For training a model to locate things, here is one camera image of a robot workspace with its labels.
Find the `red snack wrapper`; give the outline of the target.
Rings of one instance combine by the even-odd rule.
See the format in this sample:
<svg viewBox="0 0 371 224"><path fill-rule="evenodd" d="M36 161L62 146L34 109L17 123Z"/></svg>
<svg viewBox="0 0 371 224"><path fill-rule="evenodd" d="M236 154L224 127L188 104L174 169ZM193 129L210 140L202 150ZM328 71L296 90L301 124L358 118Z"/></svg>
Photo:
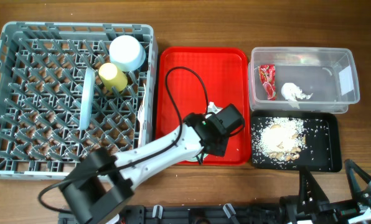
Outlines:
<svg viewBox="0 0 371 224"><path fill-rule="evenodd" d="M258 73L261 84L267 93L267 99L276 100L276 87L275 87L275 65L259 65Z"/></svg>

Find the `white napkin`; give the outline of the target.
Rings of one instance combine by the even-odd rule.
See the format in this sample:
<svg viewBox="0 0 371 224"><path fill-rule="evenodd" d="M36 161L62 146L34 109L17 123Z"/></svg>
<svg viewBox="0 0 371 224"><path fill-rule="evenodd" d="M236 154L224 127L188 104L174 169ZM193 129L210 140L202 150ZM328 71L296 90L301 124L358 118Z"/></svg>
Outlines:
<svg viewBox="0 0 371 224"><path fill-rule="evenodd" d="M288 101L308 100L312 97L312 93L310 95L303 93L294 83L285 83L281 88L281 94Z"/></svg>

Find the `pale blue bowl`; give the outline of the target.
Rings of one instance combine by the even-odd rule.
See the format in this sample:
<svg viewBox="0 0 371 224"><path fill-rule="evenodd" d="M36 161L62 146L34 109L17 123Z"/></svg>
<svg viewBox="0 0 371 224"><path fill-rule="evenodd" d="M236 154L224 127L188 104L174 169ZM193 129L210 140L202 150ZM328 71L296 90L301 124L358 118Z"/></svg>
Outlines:
<svg viewBox="0 0 371 224"><path fill-rule="evenodd" d="M122 72L132 72L142 66L146 51L140 42L130 35L115 38L109 47L110 62Z"/></svg>

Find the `yellow plastic cup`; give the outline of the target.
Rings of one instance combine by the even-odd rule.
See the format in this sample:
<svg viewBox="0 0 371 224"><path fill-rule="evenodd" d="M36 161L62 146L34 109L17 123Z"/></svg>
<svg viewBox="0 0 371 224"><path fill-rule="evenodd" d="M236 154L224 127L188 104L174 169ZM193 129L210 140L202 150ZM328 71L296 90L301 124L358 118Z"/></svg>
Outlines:
<svg viewBox="0 0 371 224"><path fill-rule="evenodd" d="M98 70L100 80L108 91L113 87L123 91L128 85L128 78L115 64L104 63Z"/></svg>

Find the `light blue plate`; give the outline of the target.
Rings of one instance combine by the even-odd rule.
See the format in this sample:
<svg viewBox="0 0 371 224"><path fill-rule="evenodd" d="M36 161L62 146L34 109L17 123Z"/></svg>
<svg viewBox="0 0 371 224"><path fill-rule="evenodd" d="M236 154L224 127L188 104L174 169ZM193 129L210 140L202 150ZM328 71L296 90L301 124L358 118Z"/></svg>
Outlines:
<svg viewBox="0 0 371 224"><path fill-rule="evenodd" d="M85 79L82 90L79 130L85 130L90 125L94 87L95 87L95 72L93 71L92 68L87 68L85 71Z"/></svg>

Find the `green bowl with rice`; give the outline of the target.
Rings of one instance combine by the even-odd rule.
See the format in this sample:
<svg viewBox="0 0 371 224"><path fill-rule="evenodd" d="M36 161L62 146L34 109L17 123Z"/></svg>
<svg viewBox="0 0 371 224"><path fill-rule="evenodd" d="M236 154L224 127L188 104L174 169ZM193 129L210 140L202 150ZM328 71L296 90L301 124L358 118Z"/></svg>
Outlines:
<svg viewBox="0 0 371 224"><path fill-rule="evenodd" d="M193 157L192 159L187 160L188 162L197 162L197 156Z"/></svg>

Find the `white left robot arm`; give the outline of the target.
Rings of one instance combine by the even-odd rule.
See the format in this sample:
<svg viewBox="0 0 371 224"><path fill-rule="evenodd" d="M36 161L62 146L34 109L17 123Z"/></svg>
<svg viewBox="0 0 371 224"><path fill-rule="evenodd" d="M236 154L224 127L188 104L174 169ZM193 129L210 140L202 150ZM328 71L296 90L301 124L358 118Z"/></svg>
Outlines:
<svg viewBox="0 0 371 224"><path fill-rule="evenodd" d="M218 113L191 113L171 133L137 149L93 151L59 189L77 222L106 223L124 209L136 187L160 171L198 155L224 156L230 136L244 125L233 104Z"/></svg>

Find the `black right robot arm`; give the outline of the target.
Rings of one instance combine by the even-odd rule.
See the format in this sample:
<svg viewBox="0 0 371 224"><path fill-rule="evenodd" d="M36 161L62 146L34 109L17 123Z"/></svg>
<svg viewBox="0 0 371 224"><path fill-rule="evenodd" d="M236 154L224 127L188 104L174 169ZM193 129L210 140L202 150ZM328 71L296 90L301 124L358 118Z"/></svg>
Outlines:
<svg viewBox="0 0 371 224"><path fill-rule="evenodd" d="M299 171L299 193L279 200L279 223L371 223L371 175L344 163L351 198L330 202L311 172Z"/></svg>

